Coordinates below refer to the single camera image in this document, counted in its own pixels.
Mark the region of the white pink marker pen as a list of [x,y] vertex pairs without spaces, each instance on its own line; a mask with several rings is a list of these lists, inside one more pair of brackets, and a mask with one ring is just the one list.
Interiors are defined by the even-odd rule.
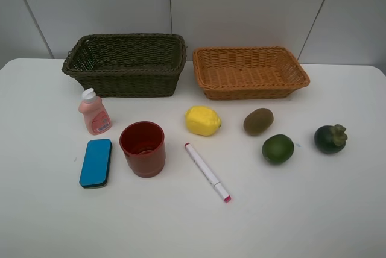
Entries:
[[210,183],[214,191],[219,195],[219,197],[225,202],[228,203],[232,200],[232,197],[228,193],[227,189],[222,185],[218,177],[203,160],[201,155],[195,150],[195,148],[190,144],[186,143],[184,145],[186,152],[199,168],[199,170],[206,177],[206,180]]

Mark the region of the green lime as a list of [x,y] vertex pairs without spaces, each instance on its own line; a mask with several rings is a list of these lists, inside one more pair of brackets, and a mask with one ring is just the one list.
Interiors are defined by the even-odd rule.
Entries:
[[284,134],[267,139],[262,146],[262,156],[271,165],[281,165],[289,160],[294,152],[293,141]]

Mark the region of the dark mangosteen fruit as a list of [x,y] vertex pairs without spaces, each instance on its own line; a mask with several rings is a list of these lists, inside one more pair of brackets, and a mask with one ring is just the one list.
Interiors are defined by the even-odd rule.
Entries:
[[346,128],[340,124],[324,125],[314,134],[317,149],[325,154],[335,154],[343,150],[347,139]]

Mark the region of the blue whiteboard eraser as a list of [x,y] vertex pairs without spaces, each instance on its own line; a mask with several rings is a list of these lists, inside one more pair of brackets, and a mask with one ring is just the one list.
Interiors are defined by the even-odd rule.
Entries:
[[87,143],[79,179],[82,188],[99,188],[107,184],[111,152],[110,139],[95,139]]

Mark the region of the brown kiwi fruit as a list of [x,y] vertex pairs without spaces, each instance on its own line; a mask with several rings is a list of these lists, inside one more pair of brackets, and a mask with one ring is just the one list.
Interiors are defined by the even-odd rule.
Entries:
[[251,112],[243,123],[244,130],[250,136],[257,136],[266,131],[273,123],[273,112],[267,108],[259,108]]

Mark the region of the pink bottle white cap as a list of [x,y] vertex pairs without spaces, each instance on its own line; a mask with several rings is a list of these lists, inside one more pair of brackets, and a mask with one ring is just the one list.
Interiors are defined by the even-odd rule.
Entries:
[[83,115],[86,128],[92,135],[104,133],[112,126],[102,99],[96,95],[93,88],[82,93],[78,111]]

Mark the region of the orange wicker basket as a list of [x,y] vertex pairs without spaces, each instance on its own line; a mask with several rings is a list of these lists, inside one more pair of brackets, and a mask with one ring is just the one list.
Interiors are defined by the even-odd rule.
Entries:
[[192,60],[197,84],[212,100],[286,98],[310,84],[281,46],[198,48]]

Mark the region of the yellow lemon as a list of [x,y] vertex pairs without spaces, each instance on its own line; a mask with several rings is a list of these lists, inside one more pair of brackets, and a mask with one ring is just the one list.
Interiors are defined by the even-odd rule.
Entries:
[[210,107],[196,105],[185,112],[185,125],[192,134],[211,136],[221,127],[221,118]]

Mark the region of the red plastic cup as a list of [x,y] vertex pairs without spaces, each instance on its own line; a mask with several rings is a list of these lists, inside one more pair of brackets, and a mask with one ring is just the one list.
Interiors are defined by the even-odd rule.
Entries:
[[151,178],[165,166],[165,133],[154,122],[140,121],[121,133],[119,144],[130,169],[139,177]]

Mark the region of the dark brown wicker basket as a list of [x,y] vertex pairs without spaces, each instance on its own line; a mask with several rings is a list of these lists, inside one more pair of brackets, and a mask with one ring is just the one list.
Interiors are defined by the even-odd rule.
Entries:
[[174,94],[185,63],[178,34],[91,34],[68,52],[62,71],[102,98],[160,98]]

